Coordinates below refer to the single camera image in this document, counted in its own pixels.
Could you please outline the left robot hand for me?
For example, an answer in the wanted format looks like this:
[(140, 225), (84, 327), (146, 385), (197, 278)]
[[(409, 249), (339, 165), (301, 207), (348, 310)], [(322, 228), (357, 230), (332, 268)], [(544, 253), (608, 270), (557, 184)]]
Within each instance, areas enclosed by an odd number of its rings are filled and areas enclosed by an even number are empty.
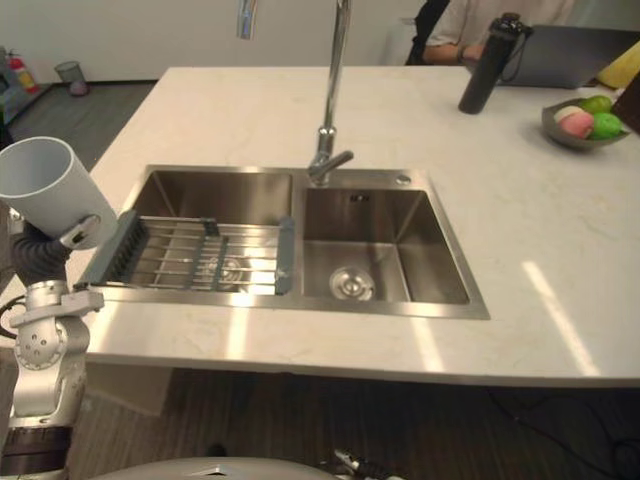
[(98, 215), (89, 215), (61, 237), (52, 238), (11, 209), (9, 250), (15, 274), (26, 288), (49, 281), (66, 283), (66, 263), (72, 251), (79, 250), (81, 244), (99, 229), (100, 223)]

